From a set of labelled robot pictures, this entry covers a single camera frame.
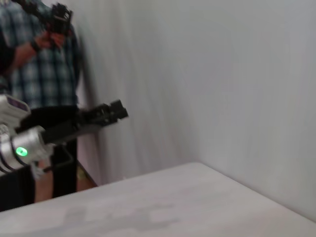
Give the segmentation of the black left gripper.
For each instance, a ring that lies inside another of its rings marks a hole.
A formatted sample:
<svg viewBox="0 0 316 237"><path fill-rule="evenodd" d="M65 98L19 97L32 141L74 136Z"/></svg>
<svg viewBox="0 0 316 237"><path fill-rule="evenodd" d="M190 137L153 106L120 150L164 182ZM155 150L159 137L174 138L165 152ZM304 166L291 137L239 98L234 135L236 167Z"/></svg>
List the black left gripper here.
<svg viewBox="0 0 316 237"><path fill-rule="evenodd" d="M121 100L86 110L80 110L77 106L46 107L31 110L16 132L29 132L38 137L43 145L60 145L97 132L99 126L112 125L127 117L128 112Z"/></svg>

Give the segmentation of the person's hand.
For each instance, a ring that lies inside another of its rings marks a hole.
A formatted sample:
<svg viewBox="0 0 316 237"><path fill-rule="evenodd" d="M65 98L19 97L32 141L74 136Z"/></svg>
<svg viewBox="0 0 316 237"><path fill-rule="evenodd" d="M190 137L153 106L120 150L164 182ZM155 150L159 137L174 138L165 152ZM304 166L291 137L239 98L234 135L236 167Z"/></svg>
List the person's hand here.
<svg viewBox="0 0 316 237"><path fill-rule="evenodd" d="M64 40L64 35L49 33L47 31L34 38L34 41L40 49L51 48L53 46L61 48L64 44Z"/></svg>

